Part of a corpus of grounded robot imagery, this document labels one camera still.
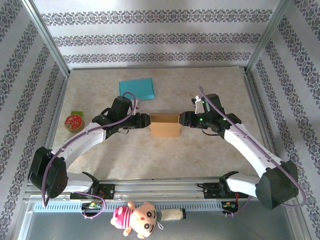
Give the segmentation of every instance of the plush toy ear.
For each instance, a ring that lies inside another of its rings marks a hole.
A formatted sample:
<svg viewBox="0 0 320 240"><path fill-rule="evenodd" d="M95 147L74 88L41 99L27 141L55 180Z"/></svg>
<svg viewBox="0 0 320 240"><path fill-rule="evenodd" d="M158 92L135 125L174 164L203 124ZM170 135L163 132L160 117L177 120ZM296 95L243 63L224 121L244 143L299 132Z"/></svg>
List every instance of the plush toy ear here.
<svg viewBox="0 0 320 240"><path fill-rule="evenodd" d="M118 215L121 215L123 210L124 210L124 208L123 208L122 206L119 207L119 209L118 209Z"/></svg>
<svg viewBox="0 0 320 240"><path fill-rule="evenodd" d="M124 230L124 232L123 232L123 235L126 237L126 236L128 236L129 235L129 233L131 232L131 227L128 227L128 228L126 228L125 230Z"/></svg>
<svg viewBox="0 0 320 240"><path fill-rule="evenodd" d="M131 210L136 210L136 207L134 205L134 203L132 201L128 201L128 207L131 209Z"/></svg>
<svg viewBox="0 0 320 240"><path fill-rule="evenodd" d="M138 233L137 237L140 238L140 239L144 239L144 238L145 238L145 236L143 236L143 235L140 234L140 233Z"/></svg>
<svg viewBox="0 0 320 240"><path fill-rule="evenodd" d="M117 218L116 217L113 217L113 218L111 218L111 221L110 221L110 223L112 224L112 225L116 225L116 223L117 223Z"/></svg>

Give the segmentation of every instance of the red lid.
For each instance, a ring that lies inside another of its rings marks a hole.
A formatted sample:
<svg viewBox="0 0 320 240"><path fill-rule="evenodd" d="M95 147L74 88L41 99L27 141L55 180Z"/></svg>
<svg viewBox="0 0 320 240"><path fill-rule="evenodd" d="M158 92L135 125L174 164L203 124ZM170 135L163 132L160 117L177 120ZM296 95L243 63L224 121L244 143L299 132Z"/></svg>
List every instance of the red lid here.
<svg viewBox="0 0 320 240"><path fill-rule="evenodd" d="M78 114L70 115L66 118L64 125L67 129L74 130L81 126L82 117Z"/></svg>

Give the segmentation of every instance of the round tin can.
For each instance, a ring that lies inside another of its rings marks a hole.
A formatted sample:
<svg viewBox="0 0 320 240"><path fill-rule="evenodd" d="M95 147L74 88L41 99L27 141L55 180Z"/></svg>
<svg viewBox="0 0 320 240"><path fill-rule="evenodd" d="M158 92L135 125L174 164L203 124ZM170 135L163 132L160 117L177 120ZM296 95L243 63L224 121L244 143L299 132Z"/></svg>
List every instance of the round tin can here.
<svg viewBox="0 0 320 240"><path fill-rule="evenodd" d="M64 127L71 133L77 134L85 128L85 121L78 114L72 114L64 121Z"/></svg>

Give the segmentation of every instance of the white cylindrical object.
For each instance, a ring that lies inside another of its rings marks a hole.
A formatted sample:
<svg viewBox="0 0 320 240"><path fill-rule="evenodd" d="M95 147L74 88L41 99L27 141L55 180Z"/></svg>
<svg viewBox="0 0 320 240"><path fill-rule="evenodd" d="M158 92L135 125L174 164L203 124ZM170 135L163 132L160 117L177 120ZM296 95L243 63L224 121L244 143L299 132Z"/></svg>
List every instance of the white cylindrical object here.
<svg viewBox="0 0 320 240"><path fill-rule="evenodd" d="M186 210L180 208L161 210L160 221L176 221L186 219Z"/></svg>

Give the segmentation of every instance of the plush toy face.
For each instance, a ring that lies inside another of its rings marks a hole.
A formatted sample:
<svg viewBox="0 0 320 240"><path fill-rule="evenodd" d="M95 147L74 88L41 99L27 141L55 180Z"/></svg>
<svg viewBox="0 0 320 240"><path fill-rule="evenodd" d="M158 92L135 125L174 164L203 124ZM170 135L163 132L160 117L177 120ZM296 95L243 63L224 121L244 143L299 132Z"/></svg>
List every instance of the plush toy face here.
<svg viewBox="0 0 320 240"><path fill-rule="evenodd" d="M140 236L149 237L157 224L156 208L149 202L136 208L130 216L130 227Z"/></svg>

